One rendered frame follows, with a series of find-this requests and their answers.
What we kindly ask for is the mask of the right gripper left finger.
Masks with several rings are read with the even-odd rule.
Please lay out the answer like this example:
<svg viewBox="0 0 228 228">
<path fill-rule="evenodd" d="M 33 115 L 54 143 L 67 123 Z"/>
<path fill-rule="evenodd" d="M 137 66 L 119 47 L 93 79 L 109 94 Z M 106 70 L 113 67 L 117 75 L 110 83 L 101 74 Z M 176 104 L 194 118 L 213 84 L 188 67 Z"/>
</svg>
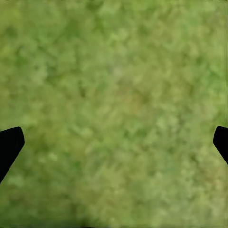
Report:
<svg viewBox="0 0 228 228">
<path fill-rule="evenodd" d="M 0 183 L 25 144 L 20 126 L 0 132 Z"/>
</svg>

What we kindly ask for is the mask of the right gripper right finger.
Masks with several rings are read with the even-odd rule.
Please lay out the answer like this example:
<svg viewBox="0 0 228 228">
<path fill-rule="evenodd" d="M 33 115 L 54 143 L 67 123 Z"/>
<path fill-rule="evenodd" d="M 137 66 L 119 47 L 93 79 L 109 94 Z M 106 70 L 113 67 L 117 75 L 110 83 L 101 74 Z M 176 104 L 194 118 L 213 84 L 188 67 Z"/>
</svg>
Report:
<svg viewBox="0 0 228 228">
<path fill-rule="evenodd" d="M 215 131 L 213 143 L 228 164 L 228 128 L 218 126 Z"/>
</svg>

